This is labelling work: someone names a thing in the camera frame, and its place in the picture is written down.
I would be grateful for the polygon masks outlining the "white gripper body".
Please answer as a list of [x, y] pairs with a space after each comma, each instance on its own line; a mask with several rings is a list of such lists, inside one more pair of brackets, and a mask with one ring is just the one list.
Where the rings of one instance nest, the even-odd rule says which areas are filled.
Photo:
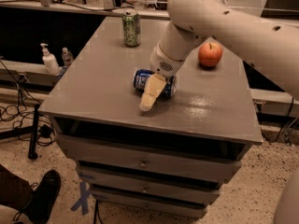
[[164, 77], [173, 77], [184, 64], [186, 52], [182, 49], [163, 49], [158, 43], [150, 58], [150, 70]]

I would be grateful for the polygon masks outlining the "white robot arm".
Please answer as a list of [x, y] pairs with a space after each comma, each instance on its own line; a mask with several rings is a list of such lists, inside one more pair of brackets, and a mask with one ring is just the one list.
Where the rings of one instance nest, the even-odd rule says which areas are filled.
[[[258, 72], [299, 98], [298, 30], [282, 23], [230, 9], [217, 0], [168, 0], [170, 27], [158, 42], [150, 64], [169, 62], [179, 69], [193, 48], [189, 38], [207, 35]], [[251, 192], [237, 191], [214, 206], [219, 214], [192, 224], [299, 224], [299, 147], [275, 143], [256, 148], [246, 160], [257, 165]]]

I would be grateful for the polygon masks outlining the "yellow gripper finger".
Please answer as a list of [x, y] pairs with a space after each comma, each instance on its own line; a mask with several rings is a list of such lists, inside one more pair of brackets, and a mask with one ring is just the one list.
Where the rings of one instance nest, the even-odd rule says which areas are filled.
[[147, 79], [144, 92], [141, 96], [141, 103], [139, 106], [142, 111], [147, 112], [151, 110], [156, 99], [162, 93], [165, 85], [165, 77], [158, 73], [154, 73]]

